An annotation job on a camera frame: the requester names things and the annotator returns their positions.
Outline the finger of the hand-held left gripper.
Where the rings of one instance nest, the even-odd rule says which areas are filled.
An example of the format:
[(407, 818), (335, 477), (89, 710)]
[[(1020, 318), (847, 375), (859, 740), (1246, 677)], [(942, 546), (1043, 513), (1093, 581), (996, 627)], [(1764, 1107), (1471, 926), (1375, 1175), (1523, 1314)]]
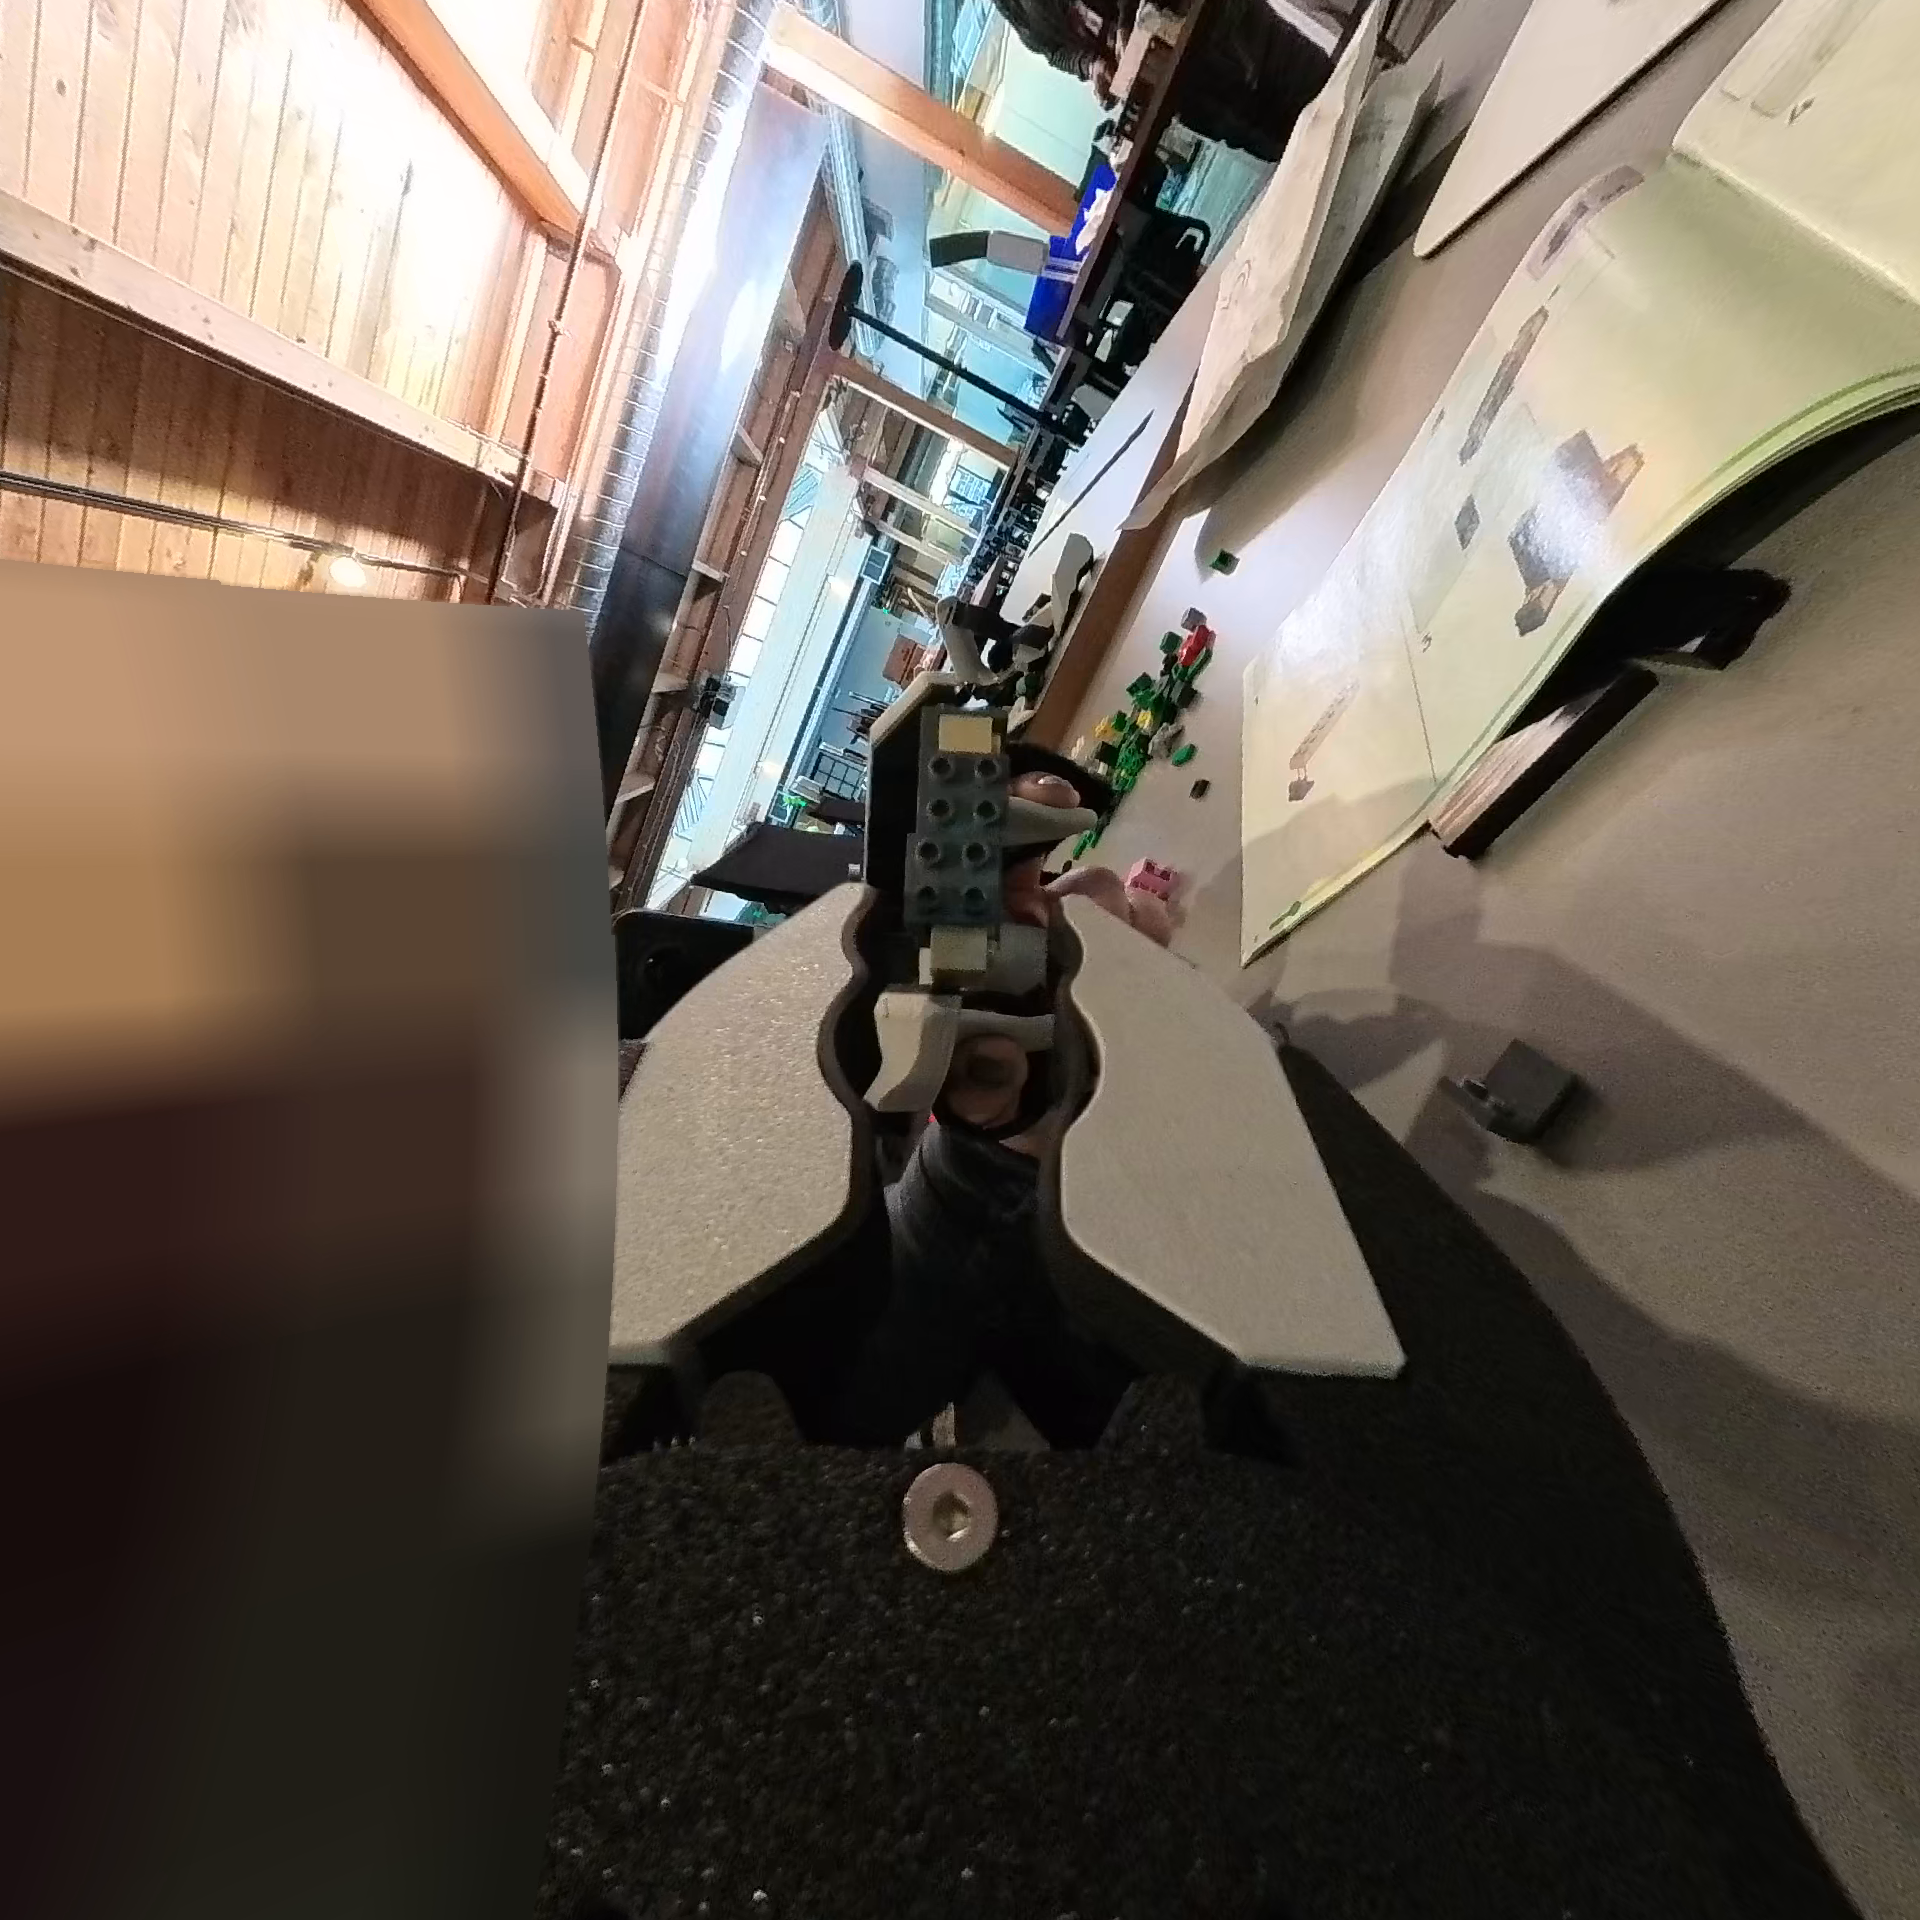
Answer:
[[(1016, 778), (1005, 726), (1007, 710), (1003, 707), (988, 703), (984, 697), (976, 695), (972, 686), (965, 686), (955, 677), (913, 678), (904, 695), (871, 726), (868, 738), (871, 778), (863, 882), (883, 907), (900, 907), (904, 839), (913, 815), (913, 778), (909, 765), (919, 740), (921, 713), (932, 703), (996, 710), (1003, 722), (1012, 780)], [(1011, 801), (1003, 860), (1040, 842), (1035, 834), (1037, 821), (1040, 814), (1032, 804)]]

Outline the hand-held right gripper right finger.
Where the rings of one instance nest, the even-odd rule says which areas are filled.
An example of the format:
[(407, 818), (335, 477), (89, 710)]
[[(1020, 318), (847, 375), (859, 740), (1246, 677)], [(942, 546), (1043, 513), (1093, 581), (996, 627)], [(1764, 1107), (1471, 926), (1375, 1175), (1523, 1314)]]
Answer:
[(1064, 1035), (1089, 1091), (1054, 1164), (1062, 1285), (1147, 1372), (1389, 1380), (1405, 1363), (1279, 1053), (1229, 995), (1093, 901)]

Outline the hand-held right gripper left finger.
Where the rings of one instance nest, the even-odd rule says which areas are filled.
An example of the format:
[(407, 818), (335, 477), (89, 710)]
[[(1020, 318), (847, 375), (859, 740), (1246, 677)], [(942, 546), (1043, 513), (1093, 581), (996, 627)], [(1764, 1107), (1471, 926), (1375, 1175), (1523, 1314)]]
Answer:
[(877, 894), (752, 935), (639, 1044), (617, 1105), (608, 1363), (685, 1366), (852, 1235), (873, 1130), (833, 1057)]

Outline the grey and tan brick assembly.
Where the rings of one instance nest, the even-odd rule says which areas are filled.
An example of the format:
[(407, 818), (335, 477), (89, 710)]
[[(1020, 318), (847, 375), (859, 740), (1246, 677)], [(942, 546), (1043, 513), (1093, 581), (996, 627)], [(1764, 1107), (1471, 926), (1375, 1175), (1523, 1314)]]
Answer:
[(965, 991), (984, 981), (1001, 947), (1012, 764), (999, 713), (928, 707), (909, 771), (902, 931), (919, 943), (921, 986)]

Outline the small grey brick piece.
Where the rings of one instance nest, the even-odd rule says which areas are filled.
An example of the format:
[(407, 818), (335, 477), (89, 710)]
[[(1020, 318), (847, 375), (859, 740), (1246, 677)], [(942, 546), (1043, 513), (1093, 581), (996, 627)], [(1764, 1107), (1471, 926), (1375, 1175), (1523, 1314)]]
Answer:
[(1443, 1092), (1484, 1133), (1540, 1146), (1581, 1092), (1575, 1071), (1512, 1039), (1481, 1075), (1443, 1078)]

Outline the white desk with wooden edge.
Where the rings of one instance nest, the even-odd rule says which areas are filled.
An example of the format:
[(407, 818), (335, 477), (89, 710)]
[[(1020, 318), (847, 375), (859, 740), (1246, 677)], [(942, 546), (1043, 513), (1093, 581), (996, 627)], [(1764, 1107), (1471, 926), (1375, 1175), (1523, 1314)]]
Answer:
[(1191, 389), (1173, 401), (1124, 393), (1078, 449), (1046, 499), (1040, 525), (1005, 589), (1014, 613), (1049, 595), (1070, 537), (1084, 537), (1101, 559), (1113, 549), (1136, 502), (1152, 491), (1177, 458)]

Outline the grey desk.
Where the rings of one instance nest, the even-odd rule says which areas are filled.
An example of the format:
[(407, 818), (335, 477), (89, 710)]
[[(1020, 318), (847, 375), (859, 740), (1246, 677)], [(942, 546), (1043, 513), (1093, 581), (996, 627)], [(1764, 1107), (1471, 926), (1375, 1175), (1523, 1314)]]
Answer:
[[(1159, 529), (1062, 745), (1209, 609), (1211, 796), (1144, 780), (1103, 860), (1188, 875), (1182, 951), (1286, 1028), (1527, 1271), (1631, 1422), (1767, 1740), (1867, 1915), (1916, 1915), (1916, 430), (1720, 537), (1792, 588), (1672, 673), (1484, 861), (1408, 843), (1238, 964), (1240, 673), (1327, 572), (1534, 236), (1660, 151), (1767, 19), (1720, 4), (1431, 258), (1409, 252), (1524, 4), (1435, 12), (1444, 94), (1375, 252), (1211, 516)], [(1232, 577), (1209, 553), (1238, 553)], [(1443, 1078), (1527, 1043), (1581, 1092), (1539, 1146)]]

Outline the person's left hand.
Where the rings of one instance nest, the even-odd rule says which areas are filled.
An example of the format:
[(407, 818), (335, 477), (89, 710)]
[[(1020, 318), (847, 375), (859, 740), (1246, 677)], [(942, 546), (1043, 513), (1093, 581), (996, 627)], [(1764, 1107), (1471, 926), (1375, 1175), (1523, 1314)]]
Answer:
[[(1078, 778), (1081, 771), (1064, 759), (1043, 755), (1011, 782), (1011, 798), (1043, 810), (1089, 810), (1093, 798), (1084, 790)], [(1136, 901), (1116, 871), (1101, 866), (1072, 868), (1052, 881), (1046, 854), (1045, 847), (1027, 847), (1001, 861), (1001, 905), (1007, 918), (1049, 929), (1059, 905), (1067, 898), (1085, 898), (1123, 926), (1147, 929), (1147, 922), (1136, 917)], [(942, 1121), (991, 1137), (1014, 1154), (1037, 1159), (1043, 1146), (1056, 1133), (1056, 1127), (1046, 1121), (1052, 1098), (1045, 1094), (1040, 1107), (1029, 1114), (1029, 1127), (1016, 1132), (1014, 1122), (1023, 1114), (1029, 1084), (1046, 1063), (1046, 1053), (1029, 1053), (1001, 1035), (959, 1039), (934, 1114)]]

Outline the pile of small green bricks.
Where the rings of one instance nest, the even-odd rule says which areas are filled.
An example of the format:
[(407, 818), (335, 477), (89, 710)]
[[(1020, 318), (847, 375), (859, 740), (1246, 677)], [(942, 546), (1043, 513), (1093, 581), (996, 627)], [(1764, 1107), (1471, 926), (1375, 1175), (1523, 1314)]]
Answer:
[(1203, 697), (1216, 631), (1203, 609), (1188, 609), (1159, 637), (1159, 668), (1136, 677), (1124, 703), (1076, 738), (1070, 759), (1101, 780), (1116, 801), (1127, 798), (1152, 761), (1187, 764), (1195, 748), (1187, 738), (1188, 710)]

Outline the blue bin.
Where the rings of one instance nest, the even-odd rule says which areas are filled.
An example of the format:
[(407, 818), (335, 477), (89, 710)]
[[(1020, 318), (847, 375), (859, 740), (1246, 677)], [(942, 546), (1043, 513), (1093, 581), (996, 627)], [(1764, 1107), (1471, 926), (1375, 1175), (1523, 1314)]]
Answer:
[(1032, 278), (1023, 330), (1035, 342), (1067, 348), (1101, 323), (1117, 300), (1127, 229), (1129, 159), (1095, 149), (1067, 234), (1052, 236)]

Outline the instruction booklet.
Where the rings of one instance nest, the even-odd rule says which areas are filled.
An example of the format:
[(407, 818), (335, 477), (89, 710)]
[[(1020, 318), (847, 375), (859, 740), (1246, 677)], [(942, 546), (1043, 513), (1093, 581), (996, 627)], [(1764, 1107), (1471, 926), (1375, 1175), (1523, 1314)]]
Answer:
[(1323, 581), (1248, 668), (1238, 959), (1448, 801), (1625, 579), (1916, 401), (1916, 149), (1670, 154), (1540, 231)]

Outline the white rounded board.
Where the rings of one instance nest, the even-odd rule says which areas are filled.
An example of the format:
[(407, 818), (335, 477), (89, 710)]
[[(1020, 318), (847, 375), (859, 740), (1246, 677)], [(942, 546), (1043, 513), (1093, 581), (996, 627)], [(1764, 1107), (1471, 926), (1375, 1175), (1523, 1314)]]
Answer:
[(1534, 2), (1443, 177), (1409, 252), (1431, 258), (1564, 147), (1719, 2)]

